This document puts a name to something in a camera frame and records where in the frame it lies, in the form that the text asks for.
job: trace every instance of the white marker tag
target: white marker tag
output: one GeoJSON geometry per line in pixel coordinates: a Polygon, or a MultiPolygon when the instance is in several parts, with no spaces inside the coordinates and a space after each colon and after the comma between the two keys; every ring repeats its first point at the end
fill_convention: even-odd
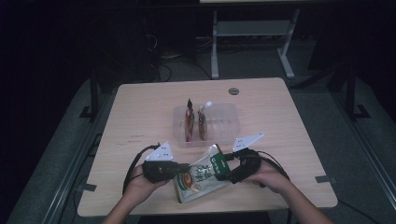
{"type": "Polygon", "coordinates": [[[163,143],[146,157],[146,161],[171,161],[172,159],[173,154],[169,142],[163,143]]]}
{"type": "Polygon", "coordinates": [[[236,138],[235,142],[233,143],[233,152],[237,152],[241,149],[249,147],[250,145],[255,143],[257,140],[262,138],[263,136],[264,136],[264,133],[258,133],[258,134],[247,136],[247,137],[236,138]]]}

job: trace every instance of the wooden table top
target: wooden table top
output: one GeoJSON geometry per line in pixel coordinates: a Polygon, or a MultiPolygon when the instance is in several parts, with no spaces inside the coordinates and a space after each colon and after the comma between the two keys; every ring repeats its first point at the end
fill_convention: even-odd
{"type": "MultiPolygon", "coordinates": [[[[291,181],[317,207],[334,207],[336,196],[329,182],[317,183],[326,175],[300,115],[281,78],[208,80],[122,85],[111,109],[92,165],[88,184],[78,206],[83,217],[106,216],[121,197],[122,183],[134,157],[144,147],[169,141],[174,161],[193,163],[208,147],[180,148],[173,136],[173,109],[207,101],[232,103],[240,122],[238,137],[264,132],[251,147],[275,157],[291,181]],[[239,94],[231,95],[230,88],[239,94]]],[[[233,146],[220,146],[224,153],[233,146]]],[[[238,160],[231,161],[232,168],[238,160]]],[[[268,188],[238,183],[211,192],[189,203],[178,203],[174,185],[157,189],[131,214],[191,214],[262,211],[286,208],[283,199],[268,188]]]]}

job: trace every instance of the clear plastic box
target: clear plastic box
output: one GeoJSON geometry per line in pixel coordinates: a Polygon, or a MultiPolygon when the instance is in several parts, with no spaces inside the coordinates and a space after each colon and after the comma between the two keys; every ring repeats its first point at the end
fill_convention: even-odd
{"type": "Polygon", "coordinates": [[[178,105],[174,108],[173,134],[179,147],[208,147],[213,144],[232,145],[235,137],[239,134],[239,118],[236,107],[231,103],[217,103],[205,110],[207,125],[207,140],[202,141],[198,131],[198,109],[202,104],[194,104],[195,120],[192,133],[192,141],[186,141],[184,132],[186,105],[178,105]]]}

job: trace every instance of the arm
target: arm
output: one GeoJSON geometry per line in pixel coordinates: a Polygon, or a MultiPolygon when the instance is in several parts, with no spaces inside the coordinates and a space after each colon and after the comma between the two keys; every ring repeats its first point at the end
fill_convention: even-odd
{"type": "MultiPolygon", "coordinates": [[[[138,165],[132,171],[131,177],[141,175],[142,173],[142,166],[138,165]]],[[[137,205],[145,201],[155,189],[166,183],[167,181],[162,181],[152,184],[142,175],[134,178],[129,183],[119,202],[114,206],[102,223],[125,223],[125,219],[137,205]]]]}
{"type": "Polygon", "coordinates": [[[247,181],[263,183],[271,191],[279,193],[301,223],[332,223],[285,176],[266,161],[262,161],[262,166],[256,174],[244,180],[247,181]]]}

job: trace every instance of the snack package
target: snack package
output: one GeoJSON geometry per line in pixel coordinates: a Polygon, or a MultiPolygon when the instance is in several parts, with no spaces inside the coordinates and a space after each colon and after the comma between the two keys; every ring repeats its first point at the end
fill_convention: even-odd
{"type": "Polygon", "coordinates": [[[207,139],[207,124],[206,124],[206,115],[204,111],[212,106],[212,102],[208,101],[206,104],[201,105],[198,110],[198,129],[199,129],[199,138],[202,141],[206,141],[207,139]]]}
{"type": "Polygon", "coordinates": [[[192,109],[192,102],[189,99],[187,102],[186,118],[184,132],[186,134],[186,142],[192,142],[192,129],[194,127],[194,110],[192,109]]]}
{"type": "Polygon", "coordinates": [[[176,175],[173,179],[178,202],[187,203],[229,185],[230,181],[218,181],[215,177],[229,172],[230,167],[219,146],[212,145],[187,173],[176,175]]]}

